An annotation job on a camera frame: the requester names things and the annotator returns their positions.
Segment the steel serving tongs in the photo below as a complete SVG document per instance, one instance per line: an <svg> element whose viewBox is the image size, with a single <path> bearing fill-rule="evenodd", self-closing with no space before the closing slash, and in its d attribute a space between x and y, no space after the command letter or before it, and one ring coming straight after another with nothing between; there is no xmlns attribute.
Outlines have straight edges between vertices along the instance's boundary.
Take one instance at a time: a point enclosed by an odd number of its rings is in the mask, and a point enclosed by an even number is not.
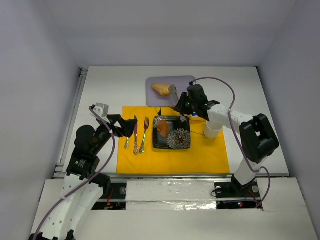
<svg viewBox="0 0 320 240"><path fill-rule="evenodd" d="M176 106L179 103L179 98L178 98L176 86L174 84L169 86L169 92L173 98L174 105ZM180 114L180 120L181 122L185 122L186 121L185 116Z"/></svg>

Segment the large yellow bread piece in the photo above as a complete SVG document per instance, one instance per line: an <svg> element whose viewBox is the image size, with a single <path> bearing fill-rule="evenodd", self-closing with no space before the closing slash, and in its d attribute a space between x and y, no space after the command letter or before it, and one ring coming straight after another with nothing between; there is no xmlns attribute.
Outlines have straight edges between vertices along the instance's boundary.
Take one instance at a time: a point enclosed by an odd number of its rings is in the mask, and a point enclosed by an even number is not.
<svg viewBox="0 0 320 240"><path fill-rule="evenodd" d="M153 83L152 88L160 95L160 96L168 96L170 95L170 84L166 83Z"/></svg>

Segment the small brown bread piece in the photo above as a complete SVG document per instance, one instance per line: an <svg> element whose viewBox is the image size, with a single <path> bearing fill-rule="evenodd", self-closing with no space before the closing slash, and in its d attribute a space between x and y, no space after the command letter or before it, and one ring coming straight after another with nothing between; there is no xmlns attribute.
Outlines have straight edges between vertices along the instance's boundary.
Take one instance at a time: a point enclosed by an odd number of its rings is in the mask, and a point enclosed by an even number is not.
<svg viewBox="0 0 320 240"><path fill-rule="evenodd" d="M169 125L166 120L159 120L156 124L156 129L163 138L166 138L169 134Z"/></svg>

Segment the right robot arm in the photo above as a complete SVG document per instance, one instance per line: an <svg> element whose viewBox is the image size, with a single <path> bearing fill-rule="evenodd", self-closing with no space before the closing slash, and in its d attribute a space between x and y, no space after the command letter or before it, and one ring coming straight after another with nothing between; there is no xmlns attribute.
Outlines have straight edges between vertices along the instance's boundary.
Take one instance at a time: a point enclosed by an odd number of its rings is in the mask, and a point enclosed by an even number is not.
<svg viewBox="0 0 320 240"><path fill-rule="evenodd" d="M174 110L182 116L196 114L206 121L204 135L216 138L223 128L231 129L243 155L243 160L232 175L230 182L219 183L215 188L218 198L241 198L253 186L264 161L279 147L279 140L264 114L256 116L233 111L220 102L209 101L199 84L190 85L181 96L175 86L170 90L176 106Z"/></svg>

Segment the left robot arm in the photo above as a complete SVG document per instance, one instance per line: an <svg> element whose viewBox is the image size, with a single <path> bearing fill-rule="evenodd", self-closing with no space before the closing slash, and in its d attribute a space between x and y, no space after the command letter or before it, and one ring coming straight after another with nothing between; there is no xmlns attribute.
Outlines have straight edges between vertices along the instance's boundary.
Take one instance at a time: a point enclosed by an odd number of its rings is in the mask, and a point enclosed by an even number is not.
<svg viewBox="0 0 320 240"><path fill-rule="evenodd" d="M43 217L31 240L74 240L77 230L101 197L113 193L111 178L97 169L98 153L109 140L131 137L137 119L125 120L119 114L105 118L94 115L99 127L80 127L76 132L75 148L66 170L58 201Z"/></svg>

